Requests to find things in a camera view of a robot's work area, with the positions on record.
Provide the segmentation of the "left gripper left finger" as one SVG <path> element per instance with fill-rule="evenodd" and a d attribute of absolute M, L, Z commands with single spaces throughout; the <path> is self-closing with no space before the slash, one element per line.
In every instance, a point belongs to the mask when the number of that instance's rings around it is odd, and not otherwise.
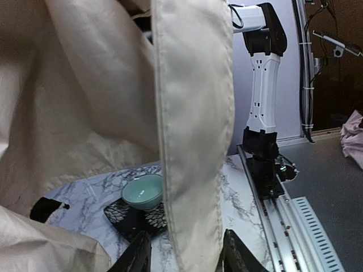
<path fill-rule="evenodd" d="M 109 272 L 151 272 L 151 241 L 147 232 L 141 231 Z"/>

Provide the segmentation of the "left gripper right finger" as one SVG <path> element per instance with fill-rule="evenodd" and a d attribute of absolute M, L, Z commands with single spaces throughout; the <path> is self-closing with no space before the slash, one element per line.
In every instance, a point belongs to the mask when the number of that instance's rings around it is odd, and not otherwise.
<path fill-rule="evenodd" d="M 223 237 L 223 270 L 229 272 L 265 272 L 267 269 L 256 259 L 239 236 L 227 229 Z"/>

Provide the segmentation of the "beige folding umbrella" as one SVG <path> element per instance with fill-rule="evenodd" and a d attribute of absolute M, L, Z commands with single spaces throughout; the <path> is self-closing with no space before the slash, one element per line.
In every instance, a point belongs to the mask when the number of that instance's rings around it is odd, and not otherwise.
<path fill-rule="evenodd" d="M 29 215 L 50 190 L 161 161 L 180 271 L 215 271 L 234 126 L 226 1 L 1 2 L 1 270 L 108 271 Z"/>

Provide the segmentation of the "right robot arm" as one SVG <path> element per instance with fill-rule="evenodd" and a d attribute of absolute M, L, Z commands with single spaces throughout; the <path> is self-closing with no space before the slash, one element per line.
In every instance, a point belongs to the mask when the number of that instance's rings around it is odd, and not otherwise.
<path fill-rule="evenodd" d="M 233 32 L 241 33 L 252 65 L 252 98 L 242 147 L 260 200 L 284 193 L 275 171 L 279 156 L 275 123 L 277 76 L 288 41 L 271 3 L 229 5 Z"/>

